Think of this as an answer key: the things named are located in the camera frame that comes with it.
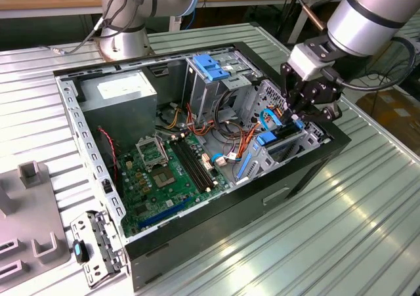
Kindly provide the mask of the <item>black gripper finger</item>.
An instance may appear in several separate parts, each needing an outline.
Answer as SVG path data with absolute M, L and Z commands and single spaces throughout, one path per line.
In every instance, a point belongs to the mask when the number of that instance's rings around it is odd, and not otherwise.
M 325 106 L 321 110 L 315 106 L 306 107 L 297 113 L 302 121 L 335 121 L 342 116 L 342 110 L 337 105 Z
M 283 119 L 300 119 L 310 121 L 308 107 L 310 106 L 310 93 L 308 83 L 303 81 L 300 75 L 284 62 L 280 66 L 282 82 L 280 85 L 281 95 L 285 102 L 283 105 Z

